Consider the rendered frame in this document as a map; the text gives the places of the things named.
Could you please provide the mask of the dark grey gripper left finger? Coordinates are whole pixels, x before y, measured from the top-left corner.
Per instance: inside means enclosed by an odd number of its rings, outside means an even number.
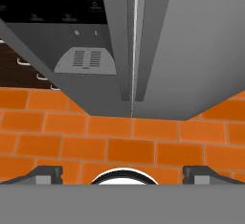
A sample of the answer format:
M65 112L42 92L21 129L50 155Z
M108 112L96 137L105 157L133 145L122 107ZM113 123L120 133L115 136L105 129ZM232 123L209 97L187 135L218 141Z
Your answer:
M62 166L38 166L29 173L4 181L3 185L62 185Z

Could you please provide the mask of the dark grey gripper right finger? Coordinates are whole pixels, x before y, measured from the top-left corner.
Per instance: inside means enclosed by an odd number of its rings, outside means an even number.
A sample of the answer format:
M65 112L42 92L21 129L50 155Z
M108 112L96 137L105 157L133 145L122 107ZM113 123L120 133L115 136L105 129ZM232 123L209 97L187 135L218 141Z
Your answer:
M222 176L208 166L184 166L184 185L243 185L243 182Z

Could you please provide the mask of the grey fridge door with dispenser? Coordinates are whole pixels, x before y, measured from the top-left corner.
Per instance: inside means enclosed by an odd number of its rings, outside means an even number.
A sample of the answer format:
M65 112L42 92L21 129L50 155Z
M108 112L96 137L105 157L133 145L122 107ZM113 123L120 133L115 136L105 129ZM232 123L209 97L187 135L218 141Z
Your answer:
M130 116L103 0L0 0L0 37L88 114Z

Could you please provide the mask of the plain grey fridge door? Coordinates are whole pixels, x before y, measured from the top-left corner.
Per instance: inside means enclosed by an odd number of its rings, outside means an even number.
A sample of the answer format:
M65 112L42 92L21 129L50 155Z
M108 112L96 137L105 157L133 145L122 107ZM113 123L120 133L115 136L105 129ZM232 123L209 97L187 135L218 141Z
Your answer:
M245 0L169 0L143 101L135 101L145 0L137 0L133 115L188 120L245 90Z

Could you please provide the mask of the white and black round object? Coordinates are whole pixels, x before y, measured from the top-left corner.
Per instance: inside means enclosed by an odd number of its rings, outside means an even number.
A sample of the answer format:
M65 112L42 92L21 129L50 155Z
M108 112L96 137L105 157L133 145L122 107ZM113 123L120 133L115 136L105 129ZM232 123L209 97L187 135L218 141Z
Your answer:
M92 185L157 185L147 173L135 168L113 168L92 180Z

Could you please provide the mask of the dark brown drawer cabinet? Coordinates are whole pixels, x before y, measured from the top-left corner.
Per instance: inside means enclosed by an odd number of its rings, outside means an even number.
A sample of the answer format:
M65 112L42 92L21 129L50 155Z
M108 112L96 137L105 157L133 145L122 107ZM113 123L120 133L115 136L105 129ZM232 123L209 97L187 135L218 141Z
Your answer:
M18 57L22 58L0 38L0 87L51 90L52 83L49 80L38 80L36 74L39 72L33 66L17 64Z

